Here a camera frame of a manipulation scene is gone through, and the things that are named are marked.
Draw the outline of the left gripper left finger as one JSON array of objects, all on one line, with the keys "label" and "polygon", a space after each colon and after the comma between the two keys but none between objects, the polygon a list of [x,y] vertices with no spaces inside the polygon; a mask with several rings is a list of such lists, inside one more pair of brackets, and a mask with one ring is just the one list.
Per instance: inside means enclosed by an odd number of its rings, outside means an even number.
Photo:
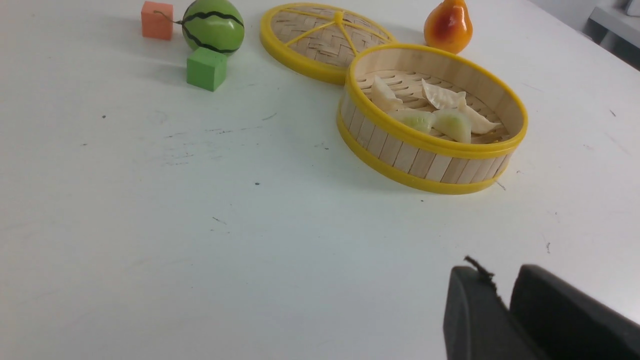
[{"label": "left gripper left finger", "polygon": [[494,274],[471,256],[450,271],[443,318],[448,360],[548,360],[498,295]]}]

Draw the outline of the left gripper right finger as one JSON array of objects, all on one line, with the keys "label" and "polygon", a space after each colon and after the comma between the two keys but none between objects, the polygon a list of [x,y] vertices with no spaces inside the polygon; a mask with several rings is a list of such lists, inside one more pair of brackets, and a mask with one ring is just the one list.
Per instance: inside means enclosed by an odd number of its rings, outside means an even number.
[{"label": "left gripper right finger", "polygon": [[550,360],[637,360],[636,322],[538,265],[521,266],[510,314]]}]

